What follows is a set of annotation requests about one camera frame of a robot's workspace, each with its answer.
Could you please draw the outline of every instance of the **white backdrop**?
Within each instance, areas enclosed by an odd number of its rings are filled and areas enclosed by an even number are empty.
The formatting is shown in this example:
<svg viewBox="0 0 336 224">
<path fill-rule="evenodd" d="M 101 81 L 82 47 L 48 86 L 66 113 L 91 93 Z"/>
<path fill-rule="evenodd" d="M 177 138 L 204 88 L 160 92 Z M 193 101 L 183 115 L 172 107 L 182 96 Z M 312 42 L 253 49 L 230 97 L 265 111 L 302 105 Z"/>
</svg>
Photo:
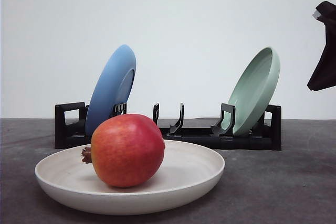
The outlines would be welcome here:
<svg viewBox="0 0 336 224">
<path fill-rule="evenodd" d="M 239 76 L 272 46 L 281 73 L 272 104 L 284 119 L 336 119 L 336 88 L 307 82 L 325 45 L 312 17 L 336 0 L 1 0 L 1 117 L 53 118 L 90 102 L 110 55 L 128 44 L 137 71 L 129 113 L 219 116 Z"/>
</svg>

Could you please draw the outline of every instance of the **mint green plate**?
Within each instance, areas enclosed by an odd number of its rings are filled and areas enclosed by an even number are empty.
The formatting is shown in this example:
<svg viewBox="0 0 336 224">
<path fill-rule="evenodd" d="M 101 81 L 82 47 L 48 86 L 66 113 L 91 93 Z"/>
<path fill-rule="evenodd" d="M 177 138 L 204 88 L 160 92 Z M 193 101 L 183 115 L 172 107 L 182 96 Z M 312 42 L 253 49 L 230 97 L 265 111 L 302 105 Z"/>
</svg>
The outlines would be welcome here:
<svg viewBox="0 0 336 224">
<path fill-rule="evenodd" d="M 261 50 L 238 80 L 228 104 L 235 105 L 234 135 L 246 135 L 266 110 L 275 91 L 280 74 L 280 60 L 274 49 Z M 225 112 L 221 124 L 227 129 L 229 113 Z"/>
</svg>

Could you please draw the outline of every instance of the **black dish rack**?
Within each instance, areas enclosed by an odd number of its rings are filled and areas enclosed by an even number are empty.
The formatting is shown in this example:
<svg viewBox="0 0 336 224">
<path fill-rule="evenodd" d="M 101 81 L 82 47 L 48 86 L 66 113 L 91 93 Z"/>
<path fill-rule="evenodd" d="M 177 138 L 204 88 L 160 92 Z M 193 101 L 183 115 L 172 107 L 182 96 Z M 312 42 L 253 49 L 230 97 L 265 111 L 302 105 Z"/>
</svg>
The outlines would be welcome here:
<svg viewBox="0 0 336 224">
<path fill-rule="evenodd" d="M 85 120 L 88 105 L 84 102 L 67 103 L 55 105 L 55 148 L 71 148 L 79 145 L 89 144 L 91 136 L 85 135 Z M 159 107 L 157 103 L 153 107 L 153 121 L 158 124 Z M 221 117 L 210 127 L 183 127 L 184 104 L 180 104 L 180 117 L 174 125 L 160 125 L 162 136 L 167 140 L 203 145 L 212 149 L 222 150 L 281 150 L 281 106 L 268 105 L 265 112 L 270 112 L 270 125 L 265 123 L 265 113 L 258 122 L 250 129 L 250 132 L 242 136 L 233 136 L 235 125 L 236 108 L 234 105 L 221 104 Z M 65 112 L 79 110 L 79 120 L 66 124 Z M 111 116 L 126 114 L 127 104 L 116 104 L 113 107 Z M 226 130 L 221 128 L 225 112 L 230 114 L 230 124 Z"/>
</svg>

